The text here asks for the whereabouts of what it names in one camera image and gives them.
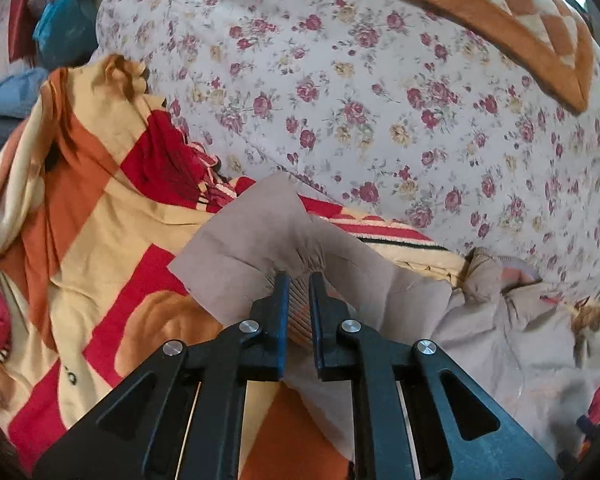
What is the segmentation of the beige grey jacket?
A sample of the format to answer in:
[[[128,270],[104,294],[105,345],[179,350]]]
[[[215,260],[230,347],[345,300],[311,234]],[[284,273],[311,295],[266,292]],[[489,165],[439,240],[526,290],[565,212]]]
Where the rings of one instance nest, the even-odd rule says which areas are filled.
[[[528,263],[476,249],[460,286],[426,278],[312,216],[284,177],[257,183],[203,226],[171,262],[225,325],[291,277],[306,299],[314,272],[382,336],[429,338],[550,455],[583,448],[579,417],[600,424],[600,307],[568,306]]]

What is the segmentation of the light blue cloth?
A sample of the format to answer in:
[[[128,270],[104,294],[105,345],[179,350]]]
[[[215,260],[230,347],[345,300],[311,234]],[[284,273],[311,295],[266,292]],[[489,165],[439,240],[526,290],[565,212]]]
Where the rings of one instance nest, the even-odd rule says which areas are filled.
[[[0,116],[27,118],[47,78],[48,71],[45,68],[31,68],[0,80]]]

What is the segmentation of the orange checkered cushion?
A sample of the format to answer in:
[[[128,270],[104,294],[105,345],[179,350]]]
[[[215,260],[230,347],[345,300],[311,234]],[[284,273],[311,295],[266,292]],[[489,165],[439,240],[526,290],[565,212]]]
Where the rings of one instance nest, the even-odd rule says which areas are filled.
[[[588,108],[594,40],[567,0],[422,0],[521,62],[570,110]]]

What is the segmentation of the floral quilt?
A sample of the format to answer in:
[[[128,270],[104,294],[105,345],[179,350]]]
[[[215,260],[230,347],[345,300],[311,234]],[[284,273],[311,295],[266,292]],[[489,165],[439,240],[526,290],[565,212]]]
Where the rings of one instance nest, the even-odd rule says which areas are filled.
[[[464,254],[600,298],[600,52],[573,114],[475,32],[407,0],[102,0],[99,49],[144,62],[232,176],[284,170]]]

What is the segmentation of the blue plastic bag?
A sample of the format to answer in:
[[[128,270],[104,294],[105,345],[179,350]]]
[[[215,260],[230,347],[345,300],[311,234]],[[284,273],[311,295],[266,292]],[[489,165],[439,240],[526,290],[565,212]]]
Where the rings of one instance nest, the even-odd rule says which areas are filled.
[[[46,70],[86,62],[97,47],[95,18],[92,0],[47,3],[32,35],[38,62]]]

